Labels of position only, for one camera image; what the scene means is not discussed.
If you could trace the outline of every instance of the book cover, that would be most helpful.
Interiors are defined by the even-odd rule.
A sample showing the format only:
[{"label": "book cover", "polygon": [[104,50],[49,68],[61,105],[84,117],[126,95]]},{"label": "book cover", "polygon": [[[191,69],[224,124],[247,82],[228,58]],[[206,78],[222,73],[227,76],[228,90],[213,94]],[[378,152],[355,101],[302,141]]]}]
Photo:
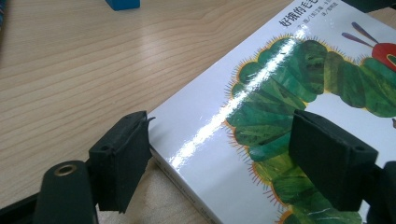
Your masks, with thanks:
[{"label": "book cover", "polygon": [[149,115],[158,164],[211,223],[362,223],[288,154],[295,109],[396,160],[396,31],[339,0],[296,0]]}]

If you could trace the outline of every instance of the white book cover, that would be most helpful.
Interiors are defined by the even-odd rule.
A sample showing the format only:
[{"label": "white book cover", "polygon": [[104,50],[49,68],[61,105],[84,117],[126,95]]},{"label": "white book cover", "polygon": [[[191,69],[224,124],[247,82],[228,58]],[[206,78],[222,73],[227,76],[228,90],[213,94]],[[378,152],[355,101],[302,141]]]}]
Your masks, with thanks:
[{"label": "white book cover", "polygon": [[339,0],[296,0],[149,115],[154,157],[212,223],[362,223],[288,154],[294,109],[396,160],[396,31]]}]

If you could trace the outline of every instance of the caterpillar illustration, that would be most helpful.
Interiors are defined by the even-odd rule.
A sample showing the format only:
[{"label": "caterpillar illustration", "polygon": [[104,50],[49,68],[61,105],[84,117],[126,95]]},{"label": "caterpillar illustration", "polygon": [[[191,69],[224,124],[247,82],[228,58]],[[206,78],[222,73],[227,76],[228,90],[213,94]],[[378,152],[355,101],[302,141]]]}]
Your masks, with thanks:
[{"label": "caterpillar illustration", "polygon": [[[352,25],[369,36],[356,22]],[[343,36],[362,43],[355,36]],[[315,38],[285,35],[238,67],[229,94],[231,99],[245,97],[226,124],[251,158],[255,178],[271,188],[264,193],[282,205],[278,223],[361,223],[357,212],[332,208],[290,159],[293,112],[328,92],[378,117],[395,117],[395,47],[377,44],[373,57],[355,63]]]}]

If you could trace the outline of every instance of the table surface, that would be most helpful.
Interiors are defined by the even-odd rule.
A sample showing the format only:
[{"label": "table surface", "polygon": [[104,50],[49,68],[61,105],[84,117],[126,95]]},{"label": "table surface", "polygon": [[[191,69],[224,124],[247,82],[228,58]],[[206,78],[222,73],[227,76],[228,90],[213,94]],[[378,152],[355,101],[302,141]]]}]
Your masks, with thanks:
[{"label": "table surface", "polygon": [[[122,116],[148,112],[269,21],[290,0],[7,1],[0,32],[0,207],[88,149]],[[396,28],[396,11],[370,13]],[[150,161],[125,215],[101,223],[202,223]]]}]

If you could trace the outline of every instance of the clamp jaw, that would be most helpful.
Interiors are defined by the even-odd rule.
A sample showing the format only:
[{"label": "clamp jaw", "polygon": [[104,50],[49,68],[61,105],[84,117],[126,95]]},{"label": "clamp jaw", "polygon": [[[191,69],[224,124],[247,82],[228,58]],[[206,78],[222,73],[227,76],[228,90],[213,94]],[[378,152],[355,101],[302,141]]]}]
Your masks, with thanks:
[{"label": "clamp jaw", "polygon": [[125,213],[151,158],[145,111],[118,121],[86,161],[65,161],[45,174],[39,193],[0,210],[0,223],[98,223],[101,211]]},{"label": "clamp jaw", "polygon": [[396,223],[396,161],[375,165],[378,152],[329,120],[296,110],[289,154],[339,211],[370,204],[370,224]]}]

